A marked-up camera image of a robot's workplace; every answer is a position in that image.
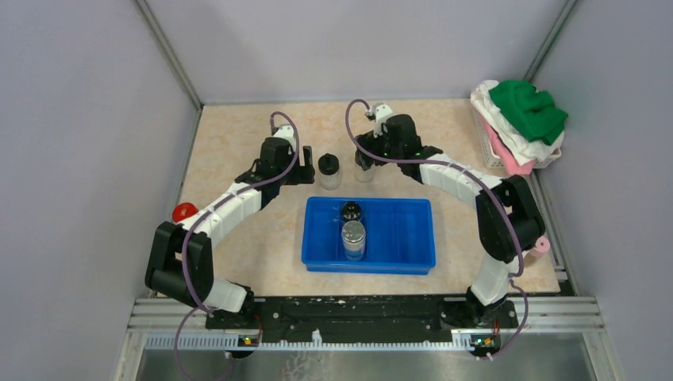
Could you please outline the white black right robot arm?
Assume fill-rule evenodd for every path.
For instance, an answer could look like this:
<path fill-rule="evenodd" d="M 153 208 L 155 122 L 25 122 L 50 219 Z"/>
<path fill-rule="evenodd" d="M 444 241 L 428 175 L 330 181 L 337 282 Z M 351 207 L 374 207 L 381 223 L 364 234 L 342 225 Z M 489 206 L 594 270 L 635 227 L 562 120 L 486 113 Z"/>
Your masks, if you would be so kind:
<path fill-rule="evenodd" d="M 488 326 L 506 299 L 511 279 L 522 275 L 525 253 L 546 232 L 526 180 L 519 175 L 488 175 L 458 164 L 442 150 L 423 144 L 408 114 L 388 119 L 381 133 L 371 130 L 351 138 L 364 170 L 396 164 L 403 175 L 441 189 L 474 209 L 485 253 L 466 292 L 465 315 L 476 327 Z"/>

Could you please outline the blue plastic divided bin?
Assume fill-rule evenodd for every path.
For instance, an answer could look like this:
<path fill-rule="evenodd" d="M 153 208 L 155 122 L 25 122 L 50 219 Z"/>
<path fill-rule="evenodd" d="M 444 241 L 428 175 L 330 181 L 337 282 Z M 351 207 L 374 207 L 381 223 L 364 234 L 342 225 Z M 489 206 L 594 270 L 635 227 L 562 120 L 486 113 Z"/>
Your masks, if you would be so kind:
<path fill-rule="evenodd" d="M 341 209 L 362 210 L 361 259 L 346 252 Z M 301 260 L 308 271 L 427 275 L 436 265 L 431 202 L 423 198 L 308 198 Z"/>

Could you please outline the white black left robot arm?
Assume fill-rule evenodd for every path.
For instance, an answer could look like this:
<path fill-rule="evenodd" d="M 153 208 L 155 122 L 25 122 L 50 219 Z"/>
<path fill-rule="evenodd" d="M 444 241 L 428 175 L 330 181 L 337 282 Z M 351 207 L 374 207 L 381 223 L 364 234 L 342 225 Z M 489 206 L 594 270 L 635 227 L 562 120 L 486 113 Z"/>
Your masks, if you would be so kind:
<path fill-rule="evenodd" d="M 315 170 L 309 146 L 300 146 L 292 124 L 274 127 L 253 165 L 195 215 L 165 221 L 155 231 L 146 287 L 203 311 L 223 310 L 236 328 L 251 324 L 255 312 L 249 289 L 217 279 L 213 251 L 247 217 L 261 211 L 283 186 L 312 184 Z"/>

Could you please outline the silver cap white bead jar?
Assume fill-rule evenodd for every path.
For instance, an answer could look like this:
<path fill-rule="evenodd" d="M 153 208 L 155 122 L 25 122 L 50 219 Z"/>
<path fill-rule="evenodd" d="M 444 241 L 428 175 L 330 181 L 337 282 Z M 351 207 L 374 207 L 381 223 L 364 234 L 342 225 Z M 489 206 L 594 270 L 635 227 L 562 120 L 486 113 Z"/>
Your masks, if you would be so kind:
<path fill-rule="evenodd" d="M 363 259 L 366 248 L 366 229 L 360 221 L 345 222 L 341 229 L 344 255 L 350 261 Z"/>

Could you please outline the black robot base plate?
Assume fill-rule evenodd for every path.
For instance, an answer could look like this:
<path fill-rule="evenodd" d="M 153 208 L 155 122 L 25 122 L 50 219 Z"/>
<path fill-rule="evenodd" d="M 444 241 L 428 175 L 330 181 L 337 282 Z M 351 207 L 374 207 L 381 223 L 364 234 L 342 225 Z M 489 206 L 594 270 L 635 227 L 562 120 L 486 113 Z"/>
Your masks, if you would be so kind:
<path fill-rule="evenodd" d="M 519 316 L 506 297 L 483 307 L 458 294 L 333 295 L 254 297 L 239 313 L 218 310 L 207 329 L 257 329 L 300 322 L 420 322 L 422 326 L 514 329 Z"/>

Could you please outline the black pourer cap grain jar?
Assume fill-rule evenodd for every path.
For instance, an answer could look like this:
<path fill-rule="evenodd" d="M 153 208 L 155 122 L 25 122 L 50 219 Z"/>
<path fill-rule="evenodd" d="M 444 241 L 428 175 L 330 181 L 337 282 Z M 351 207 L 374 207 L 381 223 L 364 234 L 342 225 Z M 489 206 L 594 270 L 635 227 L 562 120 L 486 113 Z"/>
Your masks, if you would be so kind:
<path fill-rule="evenodd" d="M 342 175 L 340 172 L 340 161 L 337 156 L 326 153 L 318 160 L 319 183 L 328 190 L 336 190 L 340 184 Z"/>

